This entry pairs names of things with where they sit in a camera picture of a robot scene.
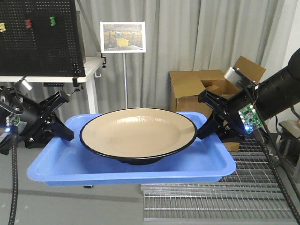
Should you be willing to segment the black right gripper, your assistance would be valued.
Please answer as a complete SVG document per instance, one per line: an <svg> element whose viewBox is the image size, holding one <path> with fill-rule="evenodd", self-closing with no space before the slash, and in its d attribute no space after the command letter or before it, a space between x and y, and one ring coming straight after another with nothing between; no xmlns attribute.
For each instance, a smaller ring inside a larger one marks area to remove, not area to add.
<svg viewBox="0 0 300 225"><path fill-rule="evenodd" d="M205 103L213 109L207 121L197 129L196 137L201 140L216 133L223 142L242 142L247 136L238 111L249 103L254 102L254 97L248 89L226 99L204 90L198 95L198 102Z"/></svg>

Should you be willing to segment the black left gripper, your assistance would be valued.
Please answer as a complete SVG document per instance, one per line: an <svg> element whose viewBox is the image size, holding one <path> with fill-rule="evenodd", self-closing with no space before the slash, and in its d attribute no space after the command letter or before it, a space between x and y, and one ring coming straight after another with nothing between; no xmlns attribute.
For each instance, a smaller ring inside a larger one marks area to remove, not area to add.
<svg viewBox="0 0 300 225"><path fill-rule="evenodd" d="M42 148L53 137L64 140L74 139L74 132L69 129L54 113L63 103L69 102L69 96L62 90L38 103L12 87L0 88L0 133L6 136L0 140L1 149L10 149L12 130L4 131L6 117L10 114L20 116L17 127L17 141L25 147Z"/></svg>

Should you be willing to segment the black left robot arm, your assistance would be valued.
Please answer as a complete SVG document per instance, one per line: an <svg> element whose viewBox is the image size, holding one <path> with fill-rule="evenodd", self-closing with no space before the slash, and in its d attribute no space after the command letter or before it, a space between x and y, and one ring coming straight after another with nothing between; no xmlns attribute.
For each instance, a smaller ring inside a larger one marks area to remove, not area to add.
<svg viewBox="0 0 300 225"><path fill-rule="evenodd" d="M7 155L11 149L10 127L17 127L17 141L28 149L42 148L57 136L67 141L74 139L74 132L56 115L55 111L69 101L60 90L41 102L36 102L12 87L0 88L0 132L7 133L0 140L0 152Z"/></svg>

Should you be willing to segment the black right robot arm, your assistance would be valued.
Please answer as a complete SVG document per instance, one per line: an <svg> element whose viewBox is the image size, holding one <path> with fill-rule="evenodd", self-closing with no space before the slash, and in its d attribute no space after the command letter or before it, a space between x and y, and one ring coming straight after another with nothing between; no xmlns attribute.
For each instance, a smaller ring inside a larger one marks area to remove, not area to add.
<svg viewBox="0 0 300 225"><path fill-rule="evenodd" d="M297 50L288 65L261 83L246 77L241 67L231 67L225 76L241 90L229 99L205 90L198 101L212 108L207 121L197 130L204 139L215 133L223 142L234 142L252 136L267 119L300 101L300 52Z"/></svg>

